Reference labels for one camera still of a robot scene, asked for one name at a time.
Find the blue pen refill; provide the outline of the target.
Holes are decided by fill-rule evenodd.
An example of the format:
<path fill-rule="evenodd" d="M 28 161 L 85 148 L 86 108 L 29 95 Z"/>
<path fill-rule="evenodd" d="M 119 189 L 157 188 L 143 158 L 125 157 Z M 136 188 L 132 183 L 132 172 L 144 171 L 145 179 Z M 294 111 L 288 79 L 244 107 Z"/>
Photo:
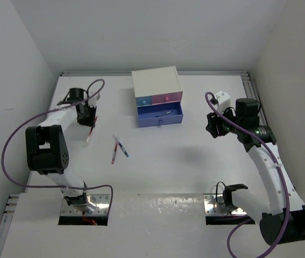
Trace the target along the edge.
<path fill-rule="evenodd" d="M 129 154 L 127 153 L 126 149 L 124 148 L 124 146 L 122 145 L 120 139 L 116 136 L 116 135 L 112 135 L 113 139 L 118 143 L 120 149 L 122 150 L 122 152 L 125 154 L 126 157 L 129 157 Z"/>

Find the pink pen refill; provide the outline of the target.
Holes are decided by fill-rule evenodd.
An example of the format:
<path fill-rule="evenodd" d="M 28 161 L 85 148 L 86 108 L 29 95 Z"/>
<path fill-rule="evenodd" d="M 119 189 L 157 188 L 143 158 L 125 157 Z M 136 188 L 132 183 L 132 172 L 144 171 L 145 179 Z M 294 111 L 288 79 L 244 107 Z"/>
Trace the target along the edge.
<path fill-rule="evenodd" d="M 112 155 L 111 164 L 115 163 L 115 158 L 116 158 L 116 154 L 117 154 L 118 145 L 119 145 L 119 141 L 117 139 L 115 139 L 115 145 L 114 145 L 114 151 L 113 151 L 113 155 Z"/>

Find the red pen refill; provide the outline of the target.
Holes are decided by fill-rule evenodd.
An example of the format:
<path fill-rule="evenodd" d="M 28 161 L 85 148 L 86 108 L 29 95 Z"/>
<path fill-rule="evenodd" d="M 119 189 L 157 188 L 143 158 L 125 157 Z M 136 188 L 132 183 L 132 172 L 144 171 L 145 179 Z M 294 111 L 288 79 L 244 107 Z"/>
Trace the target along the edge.
<path fill-rule="evenodd" d="M 95 125 L 96 125 L 96 122 L 97 122 L 97 119 L 98 119 L 98 116 L 95 116 L 95 119 L 94 119 L 94 125 L 90 128 L 90 131 L 89 131 L 89 134 L 88 134 L 88 137 L 86 139 L 86 143 L 89 144 L 90 142 L 90 139 L 91 139 L 91 136 L 92 136 L 92 133 L 95 129 Z"/>

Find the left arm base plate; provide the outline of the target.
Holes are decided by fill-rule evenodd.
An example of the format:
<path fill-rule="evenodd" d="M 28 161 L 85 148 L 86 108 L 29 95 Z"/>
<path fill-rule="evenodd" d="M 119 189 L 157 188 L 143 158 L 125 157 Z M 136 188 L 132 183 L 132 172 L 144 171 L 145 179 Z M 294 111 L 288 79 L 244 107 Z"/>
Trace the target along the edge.
<path fill-rule="evenodd" d="M 86 216 L 100 217 L 108 215 L 111 196 L 109 194 L 89 194 L 89 203 L 77 209 L 75 206 L 69 206 L 65 200 L 62 201 L 60 215 L 65 217 Z"/>

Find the pink drawer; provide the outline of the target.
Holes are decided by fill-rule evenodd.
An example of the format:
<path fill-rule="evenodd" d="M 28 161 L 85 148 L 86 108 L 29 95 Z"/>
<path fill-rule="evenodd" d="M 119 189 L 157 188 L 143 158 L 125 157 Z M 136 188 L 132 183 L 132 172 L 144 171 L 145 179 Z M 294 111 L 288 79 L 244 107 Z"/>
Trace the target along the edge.
<path fill-rule="evenodd" d="M 182 96 L 183 96 L 182 91 L 165 93 L 165 94 L 160 94 L 160 95 L 153 95 L 151 97 L 151 102 L 152 102 L 152 105 L 180 102 L 182 99 Z"/>

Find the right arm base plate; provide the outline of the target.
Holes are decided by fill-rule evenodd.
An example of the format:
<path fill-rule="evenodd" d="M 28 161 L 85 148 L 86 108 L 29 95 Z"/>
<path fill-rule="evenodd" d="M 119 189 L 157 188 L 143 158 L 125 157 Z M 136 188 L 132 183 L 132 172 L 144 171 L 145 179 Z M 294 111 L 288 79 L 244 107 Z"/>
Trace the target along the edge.
<path fill-rule="evenodd" d="M 226 207 L 224 204 L 219 204 L 223 202 L 222 194 L 218 194 L 216 197 L 215 194 L 204 194 L 203 202 L 206 216 L 217 216 L 217 217 L 232 217 L 232 216 L 246 216 L 241 208 Z"/>

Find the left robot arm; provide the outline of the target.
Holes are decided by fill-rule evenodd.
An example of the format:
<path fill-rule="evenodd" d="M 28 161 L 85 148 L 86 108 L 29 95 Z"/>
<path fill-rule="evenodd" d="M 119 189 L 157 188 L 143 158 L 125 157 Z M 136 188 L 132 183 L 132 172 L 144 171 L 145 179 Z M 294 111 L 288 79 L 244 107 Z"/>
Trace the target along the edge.
<path fill-rule="evenodd" d="M 69 206 L 82 212 L 96 208 L 85 190 L 86 184 L 68 167 L 69 152 L 64 132 L 76 121 L 91 129 L 95 126 L 97 101 L 100 94 L 84 96 L 81 88 L 71 88 L 67 99 L 58 102 L 57 111 L 38 126 L 25 131 L 27 164 L 31 171 L 50 178 L 56 185 L 62 185 L 64 199 Z"/>

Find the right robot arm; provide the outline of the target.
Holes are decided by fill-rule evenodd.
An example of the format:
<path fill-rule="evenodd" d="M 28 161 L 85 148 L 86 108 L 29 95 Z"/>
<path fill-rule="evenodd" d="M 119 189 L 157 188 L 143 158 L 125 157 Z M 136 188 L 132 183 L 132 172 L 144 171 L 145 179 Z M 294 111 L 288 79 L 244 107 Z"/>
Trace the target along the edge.
<path fill-rule="evenodd" d="M 206 93 L 212 112 L 207 115 L 208 131 L 213 138 L 228 133 L 237 136 L 254 162 L 267 192 L 268 202 L 255 197 L 245 184 L 226 185 L 223 203 L 240 207 L 258 224 L 270 246 L 305 240 L 305 203 L 296 192 L 280 159 L 277 140 L 269 126 L 261 125 L 260 103 L 251 98 L 236 100 Z"/>

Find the light blue drawer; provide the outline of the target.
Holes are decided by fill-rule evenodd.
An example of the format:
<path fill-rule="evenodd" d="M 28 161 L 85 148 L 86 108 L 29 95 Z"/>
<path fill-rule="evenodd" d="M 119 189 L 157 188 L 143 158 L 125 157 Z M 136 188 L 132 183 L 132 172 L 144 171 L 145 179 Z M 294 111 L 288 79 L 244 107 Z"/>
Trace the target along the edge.
<path fill-rule="evenodd" d="M 151 96 L 136 97 L 135 100 L 136 100 L 136 106 L 137 107 L 152 105 L 152 97 Z"/>

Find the blue gel pen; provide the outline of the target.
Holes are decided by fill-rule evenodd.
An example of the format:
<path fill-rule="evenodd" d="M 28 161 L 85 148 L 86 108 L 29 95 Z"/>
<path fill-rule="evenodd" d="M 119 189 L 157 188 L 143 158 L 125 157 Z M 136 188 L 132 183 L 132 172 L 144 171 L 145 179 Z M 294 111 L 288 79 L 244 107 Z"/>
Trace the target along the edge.
<path fill-rule="evenodd" d="M 164 117 L 164 116 L 167 116 L 167 115 L 169 115 L 169 114 L 171 114 L 171 113 L 173 113 L 173 111 L 168 111 L 168 112 L 165 112 L 165 113 L 163 113 L 163 114 L 159 114 L 159 115 L 155 116 L 155 118 Z"/>

